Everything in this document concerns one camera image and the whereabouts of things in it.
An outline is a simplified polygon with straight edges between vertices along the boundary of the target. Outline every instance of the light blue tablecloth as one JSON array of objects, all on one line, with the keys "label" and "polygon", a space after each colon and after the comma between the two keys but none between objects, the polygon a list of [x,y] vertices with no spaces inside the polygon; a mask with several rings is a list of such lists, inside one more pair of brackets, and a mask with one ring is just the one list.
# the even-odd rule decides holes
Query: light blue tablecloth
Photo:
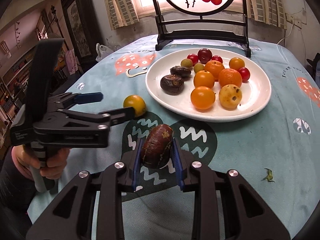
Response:
[{"label": "light blue tablecloth", "polygon": [[[103,171],[135,146],[138,137],[148,135],[157,124],[170,125],[180,145],[216,171],[237,169],[271,207],[294,237],[310,217],[320,198],[320,91],[307,71],[287,49],[250,39],[252,60],[268,75],[272,84],[269,104],[259,114],[232,123],[204,123],[185,119],[151,98],[145,75],[128,78],[127,68],[138,63],[143,71],[160,57],[186,48],[230,50],[241,55],[237,44],[222,41],[174,41],[156,52],[156,36],[141,38],[95,65],[68,91],[102,92],[100,103],[73,107],[98,113],[122,107],[132,94],[140,95],[148,111],[140,120],[112,127],[106,149],[72,149],[68,165],[59,180],[59,191],[81,170]],[[273,182],[261,181],[271,169]],[[169,166],[155,171],[142,168],[140,189],[123,196],[126,240],[190,239],[193,193],[182,193]],[[38,194],[28,210],[34,222],[54,194]],[[95,221],[93,225],[95,238]]]}]

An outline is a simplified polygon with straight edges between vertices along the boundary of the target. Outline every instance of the plaid curtain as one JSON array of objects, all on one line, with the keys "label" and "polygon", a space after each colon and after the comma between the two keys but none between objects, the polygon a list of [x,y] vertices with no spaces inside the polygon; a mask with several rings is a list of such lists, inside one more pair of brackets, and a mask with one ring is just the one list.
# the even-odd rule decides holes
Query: plaid curtain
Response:
[{"label": "plaid curtain", "polygon": [[247,0],[248,18],[287,29],[282,0]]},{"label": "plaid curtain", "polygon": [[105,0],[112,30],[139,22],[131,0]]}]

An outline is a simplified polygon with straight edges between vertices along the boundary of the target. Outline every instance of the pink towel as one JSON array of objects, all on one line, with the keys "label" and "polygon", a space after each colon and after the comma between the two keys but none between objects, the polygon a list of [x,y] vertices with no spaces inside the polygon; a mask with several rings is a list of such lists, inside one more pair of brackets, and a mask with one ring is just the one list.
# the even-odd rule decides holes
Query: pink towel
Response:
[{"label": "pink towel", "polygon": [[78,70],[75,49],[66,52],[66,62],[70,75],[74,74]]}]

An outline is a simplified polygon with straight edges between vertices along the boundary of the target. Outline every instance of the finger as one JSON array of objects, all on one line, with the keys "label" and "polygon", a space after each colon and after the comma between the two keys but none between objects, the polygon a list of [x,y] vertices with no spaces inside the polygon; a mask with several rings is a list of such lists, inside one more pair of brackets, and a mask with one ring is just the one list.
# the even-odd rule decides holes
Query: finger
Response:
[{"label": "finger", "polygon": [[46,177],[47,179],[59,179],[61,177],[62,173],[59,173],[58,175],[51,176],[51,177]]},{"label": "finger", "polygon": [[40,161],[38,158],[33,154],[31,149],[27,147],[18,147],[16,156],[18,161],[25,167],[32,166],[36,169],[40,168]]},{"label": "finger", "polygon": [[68,148],[61,148],[56,155],[47,160],[47,166],[53,168],[63,165],[68,158],[69,152]]},{"label": "finger", "polygon": [[52,177],[52,176],[58,175],[59,173],[63,172],[66,165],[67,165],[67,161],[65,161],[63,165],[58,167],[53,167],[53,168],[43,167],[40,169],[40,174],[42,177]]}]

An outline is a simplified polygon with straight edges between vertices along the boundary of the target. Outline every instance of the dark brown fruit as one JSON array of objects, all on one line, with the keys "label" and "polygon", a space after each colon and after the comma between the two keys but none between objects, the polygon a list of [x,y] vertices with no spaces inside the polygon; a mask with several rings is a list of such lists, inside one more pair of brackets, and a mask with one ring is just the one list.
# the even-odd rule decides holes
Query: dark brown fruit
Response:
[{"label": "dark brown fruit", "polygon": [[177,75],[166,75],[160,80],[160,87],[167,92],[178,93],[182,90],[183,80]]},{"label": "dark brown fruit", "polygon": [[175,66],[170,69],[170,73],[172,75],[177,75],[184,78],[184,77],[190,77],[191,70],[186,67]]},{"label": "dark brown fruit", "polygon": [[170,159],[173,131],[170,126],[161,124],[153,128],[141,149],[141,163],[147,168],[160,169]]}]

